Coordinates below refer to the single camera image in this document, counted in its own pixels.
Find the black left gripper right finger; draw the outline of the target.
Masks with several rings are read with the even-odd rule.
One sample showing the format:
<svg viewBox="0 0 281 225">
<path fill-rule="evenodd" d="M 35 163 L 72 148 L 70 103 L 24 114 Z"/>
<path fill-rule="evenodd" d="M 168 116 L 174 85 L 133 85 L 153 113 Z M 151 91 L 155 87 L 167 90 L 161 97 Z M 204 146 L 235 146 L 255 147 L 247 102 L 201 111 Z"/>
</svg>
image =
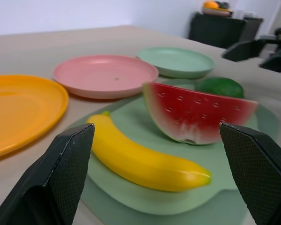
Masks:
<svg viewBox="0 0 281 225">
<path fill-rule="evenodd" d="M 281 147 L 260 131 L 221 123 L 236 186 L 256 225 L 281 225 Z"/>
</svg>

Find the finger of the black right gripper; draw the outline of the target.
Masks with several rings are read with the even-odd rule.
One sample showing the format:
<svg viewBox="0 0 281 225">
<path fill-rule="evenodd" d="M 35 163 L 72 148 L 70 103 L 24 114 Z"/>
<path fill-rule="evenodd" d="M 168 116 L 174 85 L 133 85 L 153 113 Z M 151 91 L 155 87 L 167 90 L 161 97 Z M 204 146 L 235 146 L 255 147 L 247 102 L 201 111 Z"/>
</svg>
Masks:
<svg viewBox="0 0 281 225">
<path fill-rule="evenodd" d="M 227 48 L 222 53 L 222 57 L 234 62 L 256 58 L 260 55 L 264 46 L 265 42 L 262 40 L 238 42 Z"/>
<path fill-rule="evenodd" d="M 259 67 L 281 73 L 281 49 L 278 49 L 268 59 L 263 61 Z"/>
</svg>

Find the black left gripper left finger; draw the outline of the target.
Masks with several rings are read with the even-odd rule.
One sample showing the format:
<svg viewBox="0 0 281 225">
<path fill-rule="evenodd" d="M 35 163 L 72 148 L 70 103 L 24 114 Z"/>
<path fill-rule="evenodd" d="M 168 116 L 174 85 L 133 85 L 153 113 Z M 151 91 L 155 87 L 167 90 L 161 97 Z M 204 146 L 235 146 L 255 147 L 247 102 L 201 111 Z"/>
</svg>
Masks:
<svg viewBox="0 0 281 225">
<path fill-rule="evenodd" d="M 95 133 L 92 123 L 58 134 L 0 206 L 0 225 L 72 225 Z"/>
</svg>

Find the green toy lime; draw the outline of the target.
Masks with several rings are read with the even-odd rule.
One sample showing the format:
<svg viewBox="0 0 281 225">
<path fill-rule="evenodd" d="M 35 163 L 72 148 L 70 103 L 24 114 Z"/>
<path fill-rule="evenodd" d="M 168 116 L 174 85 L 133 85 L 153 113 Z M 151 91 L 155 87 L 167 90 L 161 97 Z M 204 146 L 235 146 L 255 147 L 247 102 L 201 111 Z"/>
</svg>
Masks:
<svg viewBox="0 0 281 225">
<path fill-rule="evenodd" d="M 243 87 L 236 81 L 225 77 L 208 77 L 196 83 L 195 90 L 233 98 L 244 98 Z"/>
</svg>

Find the fruit bowl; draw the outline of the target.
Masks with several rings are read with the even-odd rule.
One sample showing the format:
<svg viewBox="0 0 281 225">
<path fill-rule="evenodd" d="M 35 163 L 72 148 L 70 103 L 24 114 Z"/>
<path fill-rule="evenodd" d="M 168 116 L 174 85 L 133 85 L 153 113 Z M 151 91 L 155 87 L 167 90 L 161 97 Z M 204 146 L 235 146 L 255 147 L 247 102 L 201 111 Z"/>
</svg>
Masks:
<svg viewBox="0 0 281 225">
<path fill-rule="evenodd" d="M 214 15 L 214 16 L 222 16 L 222 17 L 227 17 L 231 16 L 232 12 L 226 9 L 221 9 L 221 8 L 202 8 L 202 13 L 205 15 Z"/>
</svg>

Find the orange fruit in bowl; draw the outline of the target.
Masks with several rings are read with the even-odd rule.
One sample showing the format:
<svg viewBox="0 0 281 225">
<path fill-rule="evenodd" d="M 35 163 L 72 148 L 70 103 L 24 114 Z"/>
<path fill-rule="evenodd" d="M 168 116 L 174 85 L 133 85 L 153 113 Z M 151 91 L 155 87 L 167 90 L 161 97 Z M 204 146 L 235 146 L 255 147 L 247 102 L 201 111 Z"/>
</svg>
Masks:
<svg viewBox="0 0 281 225">
<path fill-rule="evenodd" d="M 216 1 L 208 0 L 203 3 L 203 8 L 218 9 L 219 4 Z"/>
</svg>

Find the light green plate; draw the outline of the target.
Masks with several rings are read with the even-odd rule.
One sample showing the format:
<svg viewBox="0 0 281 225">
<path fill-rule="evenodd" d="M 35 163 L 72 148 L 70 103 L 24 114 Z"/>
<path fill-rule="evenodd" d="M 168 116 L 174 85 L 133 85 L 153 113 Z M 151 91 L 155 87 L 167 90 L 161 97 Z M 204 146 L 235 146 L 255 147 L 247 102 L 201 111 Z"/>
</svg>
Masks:
<svg viewBox="0 0 281 225">
<path fill-rule="evenodd" d="M 202 78 L 215 67 L 210 57 L 183 48 L 150 47 L 140 50 L 137 57 L 155 66 L 160 75 L 172 78 Z"/>
</svg>

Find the yellow-orange plate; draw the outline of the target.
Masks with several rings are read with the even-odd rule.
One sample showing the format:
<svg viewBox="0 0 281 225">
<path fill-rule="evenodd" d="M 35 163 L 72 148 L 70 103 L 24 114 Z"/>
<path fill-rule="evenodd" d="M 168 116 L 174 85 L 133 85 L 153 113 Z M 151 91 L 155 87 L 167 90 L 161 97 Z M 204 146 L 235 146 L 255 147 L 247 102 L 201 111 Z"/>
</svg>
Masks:
<svg viewBox="0 0 281 225">
<path fill-rule="evenodd" d="M 31 75 L 0 75 L 0 157 L 49 131 L 68 107 L 67 91 Z"/>
</svg>

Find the pink plate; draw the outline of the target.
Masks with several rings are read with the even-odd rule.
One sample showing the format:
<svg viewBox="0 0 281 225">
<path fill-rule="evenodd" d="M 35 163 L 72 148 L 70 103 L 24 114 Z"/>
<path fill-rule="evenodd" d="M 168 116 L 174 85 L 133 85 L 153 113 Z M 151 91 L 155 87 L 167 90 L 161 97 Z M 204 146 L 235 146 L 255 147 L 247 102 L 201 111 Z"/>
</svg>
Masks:
<svg viewBox="0 0 281 225">
<path fill-rule="evenodd" d="M 90 55 L 57 65 L 53 78 L 68 92 L 94 99 L 126 98 L 139 94 L 159 72 L 140 59 L 120 55 Z"/>
</svg>

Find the black cabinet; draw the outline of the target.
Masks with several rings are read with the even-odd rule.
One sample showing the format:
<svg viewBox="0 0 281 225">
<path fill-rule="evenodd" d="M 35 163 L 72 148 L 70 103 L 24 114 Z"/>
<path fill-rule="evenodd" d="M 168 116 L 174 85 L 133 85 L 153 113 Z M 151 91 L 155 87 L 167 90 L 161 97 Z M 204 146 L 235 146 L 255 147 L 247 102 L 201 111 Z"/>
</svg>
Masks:
<svg viewBox="0 0 281 225">
<path fill-rule="evenodd" d="M 190 22 L 188 39 L 219 48 L 253 41 L 263 22 L 262 18 L 234 19 L 196 13 Z"/>
</svg>

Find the red watermelon slice toy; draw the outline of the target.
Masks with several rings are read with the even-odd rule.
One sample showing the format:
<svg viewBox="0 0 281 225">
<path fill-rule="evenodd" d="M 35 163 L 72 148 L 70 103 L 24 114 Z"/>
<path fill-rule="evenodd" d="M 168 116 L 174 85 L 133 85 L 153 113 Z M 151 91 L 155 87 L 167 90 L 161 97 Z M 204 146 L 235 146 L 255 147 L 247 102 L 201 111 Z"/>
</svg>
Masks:
<svg viewBox="0 0 281 225">
<path fill-rule="evenodd" d="M 156 82 L 143 85 L 143 96 L 153 122 L 165 135 L 195 145 L 220 141 L 220 123 L 244 125 L 258 106 L 252 100 Z"/>
</svg>

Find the yellow toy banana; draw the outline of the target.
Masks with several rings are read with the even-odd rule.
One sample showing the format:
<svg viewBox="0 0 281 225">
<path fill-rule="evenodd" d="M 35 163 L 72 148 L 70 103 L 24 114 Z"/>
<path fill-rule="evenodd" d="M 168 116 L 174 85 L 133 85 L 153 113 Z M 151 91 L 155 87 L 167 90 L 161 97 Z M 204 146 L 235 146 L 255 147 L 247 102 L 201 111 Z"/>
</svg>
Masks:
<svg viewBox="0 0 281 225">
<path fill-rule="evenodd" d="M 108 112 L 92 115 L 87 122 L 95 126 L 92 151 L 96 157 L 130 182 L 166 192 L 183 192 L 211 182 L 211 172 L 199 164 L 129 139 Z"/>
</svg>

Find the light green tray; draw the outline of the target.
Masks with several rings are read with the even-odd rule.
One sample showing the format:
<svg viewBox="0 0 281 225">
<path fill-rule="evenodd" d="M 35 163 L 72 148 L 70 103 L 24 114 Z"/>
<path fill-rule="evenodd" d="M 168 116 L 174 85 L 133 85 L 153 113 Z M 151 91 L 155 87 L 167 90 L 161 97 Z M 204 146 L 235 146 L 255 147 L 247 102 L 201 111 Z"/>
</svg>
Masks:
<svg viewBox="0 0 281 225">
<path fill-rule="evenodd" d="M 152 122 L 141 96 L 105 109 L 127 137 L 202 165 L 211 172 L 212 182 L 186 192 L 157 191 L 121 178 L 92 156 L 81 200 L 103 225 L 244 225 L 247 207 L 222 142 L 189 145 L 169 139 Z"/>
</svg>

